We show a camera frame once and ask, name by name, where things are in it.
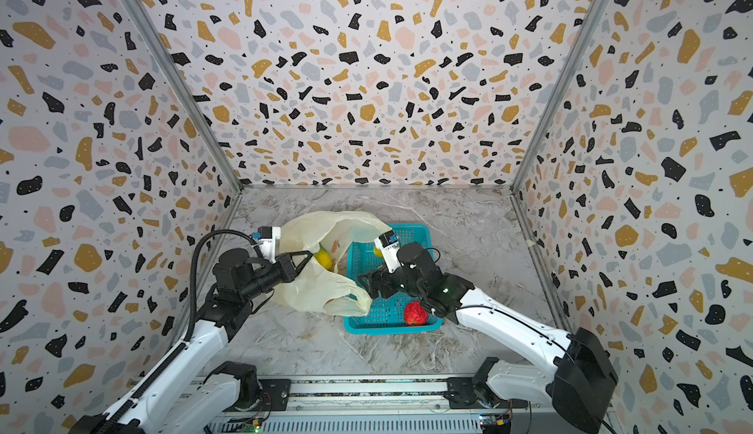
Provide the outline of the yellow green mango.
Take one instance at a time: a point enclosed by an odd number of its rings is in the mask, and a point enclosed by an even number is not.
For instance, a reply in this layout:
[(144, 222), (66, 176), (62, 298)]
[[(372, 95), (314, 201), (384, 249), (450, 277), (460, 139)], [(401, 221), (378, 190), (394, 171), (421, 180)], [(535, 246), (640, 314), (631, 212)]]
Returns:
[(335, 261), (331, 257), (331, 254), (324, 247), (319, 247), (319, 250), (314, 254), (314, 259), (326, 271), (332, 271), (335, 266)]

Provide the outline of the pale yellow plastic bag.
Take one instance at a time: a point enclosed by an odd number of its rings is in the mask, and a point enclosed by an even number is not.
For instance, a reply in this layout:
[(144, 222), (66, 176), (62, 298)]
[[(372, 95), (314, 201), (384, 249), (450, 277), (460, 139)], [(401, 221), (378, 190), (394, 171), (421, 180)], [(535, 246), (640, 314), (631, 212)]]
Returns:
[(280, 251), (291, 253), (325, 249), (333, 263), (325, 267), (311, 259), (292, 283), (275, 287), (272, 301), (298, 312), (329, 316), (368, 316), (373, 299), (358, 283), (336, 272), (354, 243), (372, 243), (390, 227), (369, 212), (310, 212), (282, 227)]

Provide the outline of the red fruit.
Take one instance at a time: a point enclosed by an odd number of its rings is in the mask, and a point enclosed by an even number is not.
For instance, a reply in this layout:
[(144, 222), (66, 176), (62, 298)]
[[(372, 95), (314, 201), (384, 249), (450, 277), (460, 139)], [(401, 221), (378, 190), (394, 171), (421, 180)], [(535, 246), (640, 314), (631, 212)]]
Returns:
[(429, 313), (419, 301), (414, 301), (405, 306), (403, 320), (409, 326), (426, 325), (429, 320)]

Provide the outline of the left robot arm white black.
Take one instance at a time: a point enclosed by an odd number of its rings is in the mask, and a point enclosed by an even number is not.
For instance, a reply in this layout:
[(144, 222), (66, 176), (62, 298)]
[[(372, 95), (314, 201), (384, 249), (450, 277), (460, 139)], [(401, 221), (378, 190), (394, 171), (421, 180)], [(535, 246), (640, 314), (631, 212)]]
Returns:
[(221, 363), (190, 396), (184, 393), (255, 314), (253, 299), (280, 283), (292, 283), (312, 259), (309, 251), (284, 253), (274, 261), (251, 258), (241, 249), (224, 253), (215, 269), (229, 292), (207, 299), (184, 338), (156, 367), (102, 414), (83, 416), (73, 432), (201, 433), (227, 409), (252, 414), (270, 410), (272, 398), (264, 393), (256, 367), (248, 363)]

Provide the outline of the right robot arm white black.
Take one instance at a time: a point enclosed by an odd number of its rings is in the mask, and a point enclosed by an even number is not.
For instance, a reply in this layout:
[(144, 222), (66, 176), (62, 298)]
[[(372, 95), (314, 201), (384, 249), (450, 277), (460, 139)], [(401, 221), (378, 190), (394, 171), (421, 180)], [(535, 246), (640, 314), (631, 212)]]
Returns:
[(496, 302), (471, 281), (440, 269), (417, 242), (401, 244), (393, 233), (374, 241), (384, 262), (358, 280), (371, 297), (404, 294), (425, 318), (441, 318), (486, 334), (523, 356), (541, 381), (504, 382), (501, 361), (488, 358), (472, 380), (477, 401), (495, 405), (525, 396), (549, 402), (563, 420), (584, 433), (607, 426), (605, 416), (619, 377), (591, 331), (568, 332), (528, 318)]

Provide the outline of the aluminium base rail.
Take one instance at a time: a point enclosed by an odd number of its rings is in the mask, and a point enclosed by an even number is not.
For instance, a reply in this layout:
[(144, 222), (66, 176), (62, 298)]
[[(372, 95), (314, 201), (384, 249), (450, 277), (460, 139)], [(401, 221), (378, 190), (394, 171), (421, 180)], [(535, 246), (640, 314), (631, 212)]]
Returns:
[(610, 401), (580, 402), (555, 390), (542, 371), (497, 361), (473, 375), (323, 375), (260, 377), (225, 365), (211, 375), (139, 381), (105, 410), (112, 432), (478, 432), (599, 433)]

